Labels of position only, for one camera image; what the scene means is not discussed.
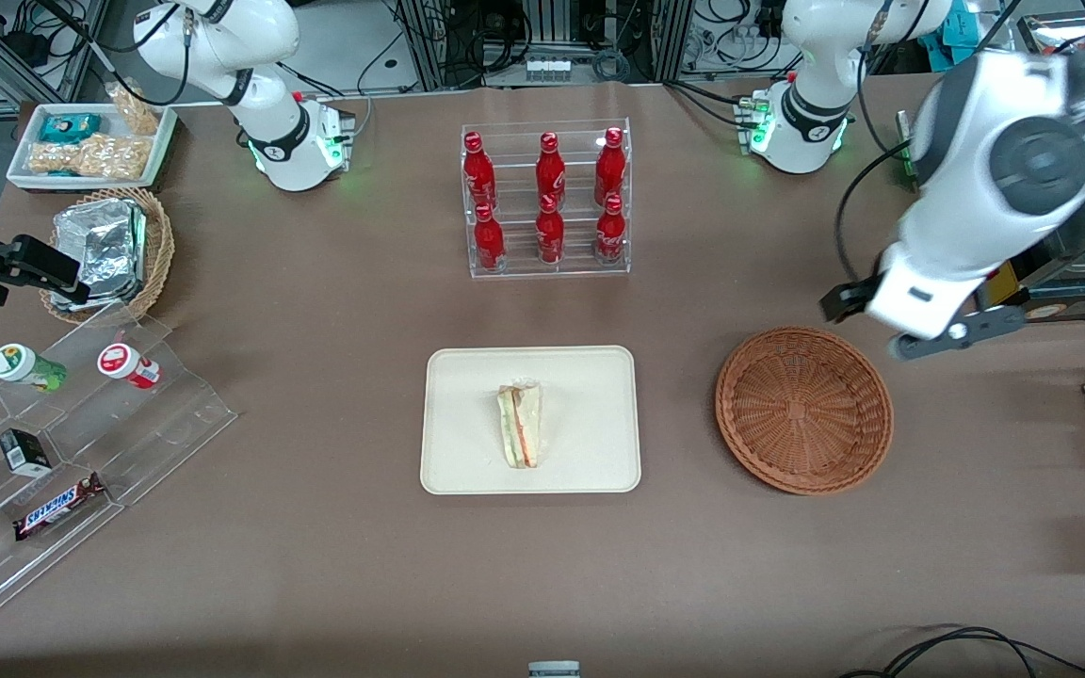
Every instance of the clear acrylic stand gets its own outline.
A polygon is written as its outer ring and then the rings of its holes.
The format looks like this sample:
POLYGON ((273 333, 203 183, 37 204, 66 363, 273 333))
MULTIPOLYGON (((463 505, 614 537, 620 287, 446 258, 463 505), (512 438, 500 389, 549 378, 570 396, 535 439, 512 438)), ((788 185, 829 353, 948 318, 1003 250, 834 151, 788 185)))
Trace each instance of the clear acrylic stand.
POLYGON ((167 327, 135 318, 122 304, 106 306, 41 354, 67 368, 60 389, 41 394, 0 382, 0 433, 35 434, 53 464, 52 472, 35 479, 14 475, 0 447, 0 606, 237 419, 212 386, 169 350, 168 334, 167 327), (99 373, 99 353, 115 342, 162 367, 153 389, 99 373), (106 492, 16 541, 13 521, 91 473, 99 473, 106 492))
POLYGON ((475 247, 475 205, 471 202, 463 180, 463 143, 460 137, 460 190, 467 216, 468 265, 471 278, 544 278, 552 274, 622 274, 630 271, 630 153, 629 118, 546 121, 546 124, 463 125, 463 135, 480 132, 483 149, 496 172, 496 220, 505 234, 507 266, 490 271, 480 266, 475 247), (602 207, 593 201, 597 157, 605 145, 605 130, 622 128, 627 166, 622 181, 622 216, 627 228, 622 238, 622 257, 602 266, 593 256, 597 220, 602 207), (564 204, 560 214, 564 220, 563 258, 547 265, 538 257, 538 236, 534 219, 539 214, 538 184, 534 176, 539 158, 539 137, 556 132, 560 138, 560 155, 565 163, 564 204))

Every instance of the acrylic bottle rack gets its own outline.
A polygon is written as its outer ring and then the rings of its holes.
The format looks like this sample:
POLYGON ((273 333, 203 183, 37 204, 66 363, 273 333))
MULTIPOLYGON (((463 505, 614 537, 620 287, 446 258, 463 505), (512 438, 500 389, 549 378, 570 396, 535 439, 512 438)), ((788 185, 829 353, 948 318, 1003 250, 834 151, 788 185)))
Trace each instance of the acrylic bottle rack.
POLYGON ((464 226, 468 240, 468 265, 471 278, 544 278, 552 274, 623 274, 630 271, 630 171, 633 167, 629 118, 546 121, 545 124, 463 125, 463 135, 480 132, 483 149, 492 159, 496 174, 496 220, 505 235, 507 266, 489 271, 480 266, 475 246, 475 205, 463 180, 463 137, 460 137, 460 190, 463 193, 464 226), (625 235, 622 257, 603 266, 593 256, 597 220, 602 207, 593 201, 597 157, 605 145, 605 130, 622 128, 622 151, 627 158, 622 180, 622 216, 625 235), (556 132, 560 138, 560 155, 565 163, 565 199, 560 214, 564 220, 563 258, 548 265, 538 257, 538 236, 534 219, 539 214, 535 164, 539 158, 539 137, 556 132))

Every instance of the brown wicker basket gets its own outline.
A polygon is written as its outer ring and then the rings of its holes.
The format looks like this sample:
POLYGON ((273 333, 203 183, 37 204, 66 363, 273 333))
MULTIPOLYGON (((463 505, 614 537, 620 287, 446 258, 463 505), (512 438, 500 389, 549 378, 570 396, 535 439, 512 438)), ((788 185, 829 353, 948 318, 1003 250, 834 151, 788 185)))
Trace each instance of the brown wicker basket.
MULTIPOLYGON (((169 273, 169 261, 174 259, 174 231, 169 227, 169 218, 165 214, 162 203, 145 189, 95 190, 94 193, 78 201, 77 204, 104 201, 107 197, 131 197, 141 205, 142 210, 145 210, 145 287, 128 304, 128 310, 139 318, 141 315, 145 315, 151 306, 156 304, 158 295, 162 295, 165 279, 169 273)), ((56 245, 56 231, 49 235, 48 244, 56 245)), ((73 314, 61 312, 53 306, 49 295, 51 293, 41 291, 39 299, 48 312, 65 322, 81 324, 99 312, 99 309, 87 309, 73 314)))
POLYGON ((885 383, 860 351, 830 332, 779 327, 740 344, 718 373, 714 400, 736 459, 787 492, 852 488, 890 449, 885 383))

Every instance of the white tray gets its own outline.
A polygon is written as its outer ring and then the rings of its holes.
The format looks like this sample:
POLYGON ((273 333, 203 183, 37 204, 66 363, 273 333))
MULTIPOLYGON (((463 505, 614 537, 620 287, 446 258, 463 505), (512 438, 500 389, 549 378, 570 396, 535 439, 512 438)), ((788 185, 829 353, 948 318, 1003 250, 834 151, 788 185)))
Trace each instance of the white tray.
POLYGON ((634 357, 622 346, 444 348, 425 374, 421 485, 434 495, 629 492, 641 476, 634 357), (542 387, 538 468, 509 468, 496 391, 542 387))
POLYGON ((141 172, 138 180, 129 181, 124 179, 106 179, 102 176, 52 176, 48 174, 36 174, 27 168, 27 154, 31 153, 33 143, 39 138, 39 129, 43 127, 44 118, 48 116, 68 115, 68 113, 99 113, 103 119, 100 132, 112 135, 112 137, 132 137, 132 130, 125 123, 125 116, 119 115, 114 103, 42 103, 36 106, 31 113, 31 118, 27 119, 27 127, 18 137, 16 153, 11 158, 11 167, 8 167, 8 181, 16 184, 20 189, 30 190, 78 190, 78 192, 91 192, 100 189, 144 189, 153 186, 162 168, 162 161, 167 154, 169 139, 174 137, 174 127, 178 120, 178 113, 174 107, 167 106, 158 108, 158 131, 153 139, 153 151, 150 152, 150 159, 145 163, 145 171, 141 172))

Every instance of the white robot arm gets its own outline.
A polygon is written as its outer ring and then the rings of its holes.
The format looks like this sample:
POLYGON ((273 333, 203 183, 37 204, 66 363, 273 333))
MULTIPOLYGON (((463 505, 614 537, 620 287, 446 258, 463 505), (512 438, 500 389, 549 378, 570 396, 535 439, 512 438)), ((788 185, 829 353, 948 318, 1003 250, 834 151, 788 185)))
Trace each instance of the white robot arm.
POLYGON ((822 167, 844 132, 865 52, 937 29, 952 8, 953 0, 789 0, 782 37, 805 63, 795 81, 754 91, 767 106, 749 120, 758 126, 749 151, 791 174, 822 167))
POLYGON ((863 310, 907 333, 896 353, 918 340, 965 347, 988 324, 957 318, 969 295, 1085 202, 1085 50, 963 61, 924 100, 911 158, 921 196, 879 273, 837 287, 824 310, 837 321, 863 310))
MULTIPOLYGON (((54 0, 38 3, 81 33, 54 0)), ((301 39, 296 14, 283 0, 158 4, 138 14, 132 35, 155 72, 192 82, 229 107, 250 138, 258 169, 277 188, 312 189, 348 166, 340 113, 297 102, 272 66, 294 54, 301 39)), ((93 41, 91 48, 115 74, 110 57, 93 41)))

